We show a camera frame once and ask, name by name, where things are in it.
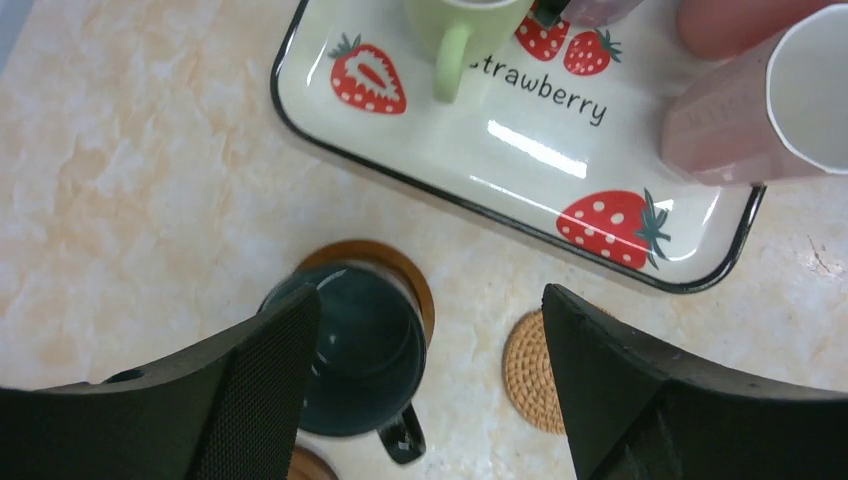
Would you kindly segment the woven rattan coaster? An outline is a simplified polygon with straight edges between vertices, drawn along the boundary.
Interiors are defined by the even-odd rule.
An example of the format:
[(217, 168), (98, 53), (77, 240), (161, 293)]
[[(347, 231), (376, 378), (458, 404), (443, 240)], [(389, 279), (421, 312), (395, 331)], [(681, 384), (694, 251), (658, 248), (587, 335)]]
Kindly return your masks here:
[(523, 315), (510, 331), (502, 354), (502, 380), (510, 403), (525, 421), (543, 432), (566, 434), (540, 309)]

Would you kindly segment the dark brown wooden coaster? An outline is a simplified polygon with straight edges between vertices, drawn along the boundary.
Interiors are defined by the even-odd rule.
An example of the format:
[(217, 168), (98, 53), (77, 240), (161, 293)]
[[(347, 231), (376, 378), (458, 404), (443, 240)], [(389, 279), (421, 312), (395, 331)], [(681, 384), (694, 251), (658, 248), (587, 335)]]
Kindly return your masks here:
[(435, 328), (435, 304), (430, 286), (418, 266), (393, 246), (375, 240), (354, 239), (328, 244), (305, 257), (295, 268), (324, 266), (333, 262), (361, 262), (387, 271), (415, 299), (421, 314), (426, 344), (430, 346)]

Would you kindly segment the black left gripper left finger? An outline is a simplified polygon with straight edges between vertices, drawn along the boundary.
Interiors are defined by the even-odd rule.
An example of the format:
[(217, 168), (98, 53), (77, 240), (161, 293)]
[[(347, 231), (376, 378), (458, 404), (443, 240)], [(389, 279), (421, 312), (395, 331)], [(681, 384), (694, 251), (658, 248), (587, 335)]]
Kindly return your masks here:
[(5, 479), (283, 479), (321, 304), (312, 287), (94, 384), (1, 391)]

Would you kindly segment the light green mug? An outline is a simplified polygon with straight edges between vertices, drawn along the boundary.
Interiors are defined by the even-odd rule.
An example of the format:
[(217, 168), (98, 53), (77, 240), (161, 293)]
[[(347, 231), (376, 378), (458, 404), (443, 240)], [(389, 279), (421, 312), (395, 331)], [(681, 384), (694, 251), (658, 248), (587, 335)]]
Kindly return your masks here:
[(532, 4), (531, 0), (406, 1), (411, 29), (434, 61), (435, 99), (454, 102), (464, 71), (508, 41)]

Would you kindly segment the purple mug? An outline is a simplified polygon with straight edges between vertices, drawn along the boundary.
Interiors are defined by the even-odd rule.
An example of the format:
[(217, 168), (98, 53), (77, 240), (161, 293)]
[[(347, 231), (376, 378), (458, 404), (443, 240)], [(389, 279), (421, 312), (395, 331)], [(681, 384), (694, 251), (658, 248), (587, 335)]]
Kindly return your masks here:
[(545, 28), (560, 20), (581, 27), (602, 27), (629, 15), (642, 0), (538, 0), (532, 18)]

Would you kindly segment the dark green mug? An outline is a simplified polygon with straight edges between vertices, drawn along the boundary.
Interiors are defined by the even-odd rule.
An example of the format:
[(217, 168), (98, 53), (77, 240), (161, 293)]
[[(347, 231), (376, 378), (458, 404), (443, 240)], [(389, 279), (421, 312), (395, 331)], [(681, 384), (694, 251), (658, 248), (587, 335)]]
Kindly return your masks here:
[(301, 430), (329, 438), (375, 432), (398, 465), (426, 452), (412, 399), (425, 371), (423, 310), (397, 276), (365, 261), (307, 267), (280, 281), (269, 308), (301, 286), (321, 303)]

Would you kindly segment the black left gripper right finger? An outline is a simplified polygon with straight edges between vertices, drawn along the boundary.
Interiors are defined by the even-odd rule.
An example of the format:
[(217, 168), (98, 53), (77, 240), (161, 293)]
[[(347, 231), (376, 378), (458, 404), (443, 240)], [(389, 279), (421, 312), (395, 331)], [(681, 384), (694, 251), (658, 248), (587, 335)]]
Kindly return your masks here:
[(725, 367), (557, 285), (544, 329), (580, 479), (843, 479), (847, 396)]

